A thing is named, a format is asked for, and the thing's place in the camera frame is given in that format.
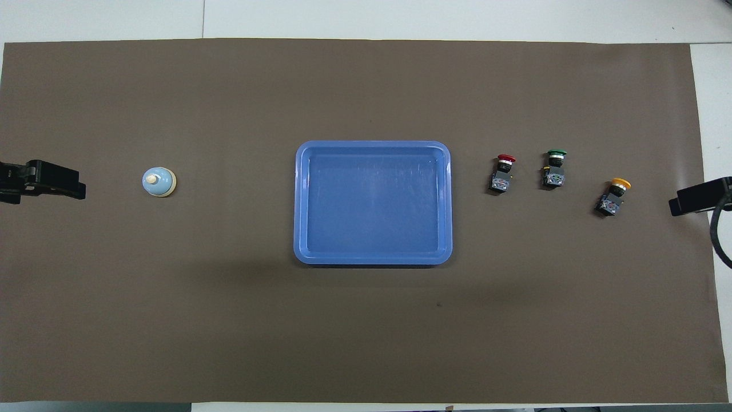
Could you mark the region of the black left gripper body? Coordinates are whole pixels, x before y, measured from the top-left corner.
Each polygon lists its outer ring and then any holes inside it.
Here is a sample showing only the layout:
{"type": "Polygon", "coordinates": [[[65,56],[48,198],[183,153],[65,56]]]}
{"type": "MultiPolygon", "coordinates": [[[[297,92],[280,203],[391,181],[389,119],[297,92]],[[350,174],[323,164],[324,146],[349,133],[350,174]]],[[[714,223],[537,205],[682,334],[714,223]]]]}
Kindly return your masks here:
{"type": "Polygon", "coordinates": [[[63,167],[47,161],[1,163],[2,196],[61,195],[63,167]]]}

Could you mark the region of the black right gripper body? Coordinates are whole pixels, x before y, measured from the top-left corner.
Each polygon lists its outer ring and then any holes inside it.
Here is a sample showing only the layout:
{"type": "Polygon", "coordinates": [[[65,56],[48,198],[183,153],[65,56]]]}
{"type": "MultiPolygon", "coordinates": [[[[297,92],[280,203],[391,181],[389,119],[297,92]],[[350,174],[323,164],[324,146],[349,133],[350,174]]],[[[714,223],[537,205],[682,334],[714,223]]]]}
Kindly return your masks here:
{"type": "Polygon", "coordinates": [[[730,195],[731,177],[721,177],[697,185],[697,211],[711,211],[722,202],[722,209],[730,209],[730,200],[724,200],[730,195]]]}

